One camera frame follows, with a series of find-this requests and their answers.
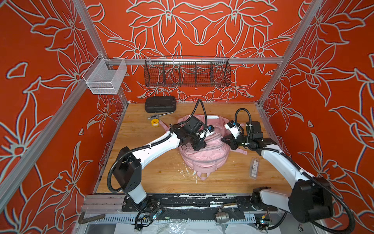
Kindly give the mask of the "yellow tape roll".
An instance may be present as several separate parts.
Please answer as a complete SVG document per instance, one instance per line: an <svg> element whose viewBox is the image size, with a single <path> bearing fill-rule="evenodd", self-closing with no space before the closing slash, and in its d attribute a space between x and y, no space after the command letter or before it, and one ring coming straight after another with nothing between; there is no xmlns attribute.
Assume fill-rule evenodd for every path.
<svg viewBox="0 0 374 234"><path fill-rule="evenodd" d="M159 125L159 119L152 119L151 120L151 125L154 126L154 127L158 126Z"/></svg>

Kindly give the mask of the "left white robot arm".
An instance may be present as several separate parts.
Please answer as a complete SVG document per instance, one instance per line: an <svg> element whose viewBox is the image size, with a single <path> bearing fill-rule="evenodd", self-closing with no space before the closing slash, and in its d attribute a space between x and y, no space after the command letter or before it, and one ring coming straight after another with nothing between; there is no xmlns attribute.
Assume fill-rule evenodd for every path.
<svg viewBox="0 0 374 234"><path fill-rule="evenodd" d="M144 146L120 150L107 175L109 191L123 192L140 204L148 196L142 186L142 170L159 156L183 145L190 144L194 151L200 151L206 147L208 132L206 109L199 99L187 120L171 124L161 137Z"/></svg>

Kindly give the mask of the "metal pipe fitting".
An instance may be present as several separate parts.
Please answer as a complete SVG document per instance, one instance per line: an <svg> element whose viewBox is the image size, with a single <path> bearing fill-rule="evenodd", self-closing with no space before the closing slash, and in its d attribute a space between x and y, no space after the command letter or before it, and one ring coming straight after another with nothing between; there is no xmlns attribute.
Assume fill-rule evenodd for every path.
<svg viewBox="0 0 374 234"><path fill-rule="evenodd" d="M229 214L226 212L217 212L215 214L215 222L218 224L225 224L230 221Z"/></svg>

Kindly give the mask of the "pink student backpack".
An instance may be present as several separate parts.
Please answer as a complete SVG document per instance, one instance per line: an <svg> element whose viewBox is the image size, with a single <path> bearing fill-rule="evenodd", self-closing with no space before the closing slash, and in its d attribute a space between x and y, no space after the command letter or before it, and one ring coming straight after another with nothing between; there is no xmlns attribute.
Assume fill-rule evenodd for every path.
<svg viewBox="0 0 374 234"><path fill-rule="evenodd" d="M193 169L201 180L206 180L211 173L222 167L229 153L233 151L228 144L221 141L222 137L230 134L225 128L228 122L224 117L208 115L207 123L214 127L214 133L205 138L206 147L199 151L195 151L191 144L178 148L185 164Z"/></svg>

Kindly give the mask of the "black plastic case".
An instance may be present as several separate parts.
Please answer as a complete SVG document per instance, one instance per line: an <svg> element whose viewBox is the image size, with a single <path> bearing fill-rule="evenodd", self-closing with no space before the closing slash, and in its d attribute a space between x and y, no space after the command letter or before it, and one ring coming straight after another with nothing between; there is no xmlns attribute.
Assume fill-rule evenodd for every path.
<svg viewBox="0 0 374 234"><path fill-rule="evenodd" d="M149 97L145 102L147 113L174 112L176 110L176 98L173 96Z"/></svg>

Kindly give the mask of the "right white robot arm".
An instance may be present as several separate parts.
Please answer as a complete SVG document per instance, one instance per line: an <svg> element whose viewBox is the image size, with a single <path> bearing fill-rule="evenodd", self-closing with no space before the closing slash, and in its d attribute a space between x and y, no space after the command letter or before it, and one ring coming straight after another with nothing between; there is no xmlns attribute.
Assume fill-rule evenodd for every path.
<svg viewBox="0 0 374 234"><path fill-rule="evenodd" d="M331 234L353 232L355 217L343 199L333 192L330 183L324 177L315 177L300 167L271 138L264 138L260 123L252 120L247 109L239 108L234 120L228 122L225 128L230 134L223 137L222 142L233 150L242 146L256 152L278 170L292 189L289 195L266 186L254 189L251 195L254 209L262 210L273 206L283 210L286 215L291 214L299 223L311 223ZM319 220L333 217L334 201L342 206L348 216L348 225L341 230L318 223Z"/></svg>

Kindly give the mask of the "grey metal tool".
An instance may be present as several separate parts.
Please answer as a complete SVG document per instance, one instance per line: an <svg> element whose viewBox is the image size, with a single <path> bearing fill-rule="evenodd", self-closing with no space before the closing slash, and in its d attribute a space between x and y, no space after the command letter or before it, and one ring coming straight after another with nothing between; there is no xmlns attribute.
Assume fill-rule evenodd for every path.
<svg viewBox="0 0 374 234"><path fill-rule="evenodd" d="M152 115L152 116L148 117L147 119L148 120L159 119L162 116L166 116L166 115L170 115L170 114L173 114L173 112L168 112L168 113L163 113L163 114L155 114L155 115Z"/></svg>

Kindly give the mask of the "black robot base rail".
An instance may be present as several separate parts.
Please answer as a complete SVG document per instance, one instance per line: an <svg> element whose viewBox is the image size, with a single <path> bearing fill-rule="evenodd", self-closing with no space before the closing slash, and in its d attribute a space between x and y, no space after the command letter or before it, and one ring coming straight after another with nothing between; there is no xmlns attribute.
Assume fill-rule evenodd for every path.
<svg viewBox="0 0 374 234"><path fill-rule="evenodd" d="M146 211L162 213L156 220L191 219L213 220L217 212L226 212L230 219L245 219L245 214L277 213L273 206L256 208L252 204L251 194L147 194L146 198L136 204L131 198L124 200L122 211Z"/></svg>

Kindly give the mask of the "rusty allen key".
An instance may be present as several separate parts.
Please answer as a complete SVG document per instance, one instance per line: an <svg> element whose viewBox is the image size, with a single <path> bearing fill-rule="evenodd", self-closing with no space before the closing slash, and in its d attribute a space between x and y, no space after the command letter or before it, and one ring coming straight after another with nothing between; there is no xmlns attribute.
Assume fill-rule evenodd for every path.
<svg viewBox="0 0 374 234"><path fill-rule="evenodd" d="M86 223L89 223L89 222L98 221L98 220L104 219L105 217L106 217L105 214L99 214L99 215L96 215L96 216L85 217L85 212L82 212L79 216L78 224L86 224Z"/></svg>

